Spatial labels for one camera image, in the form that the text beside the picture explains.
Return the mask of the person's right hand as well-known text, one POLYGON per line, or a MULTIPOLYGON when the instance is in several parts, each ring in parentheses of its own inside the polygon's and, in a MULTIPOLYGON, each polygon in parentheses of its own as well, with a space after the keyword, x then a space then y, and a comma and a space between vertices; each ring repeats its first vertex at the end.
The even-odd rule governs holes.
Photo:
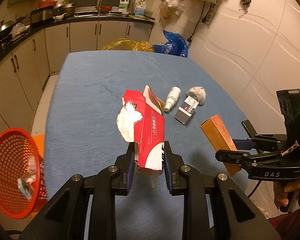
POLYGON ((299 199, 300 199, 300 178, 295 181, 291 181, 283 186, 280 182, 273 182, 273 190, 274 190, 274 204, 279 209, 280 207, 286 207, 289 203, 288 194, 290 192, 299 191, 299 199))

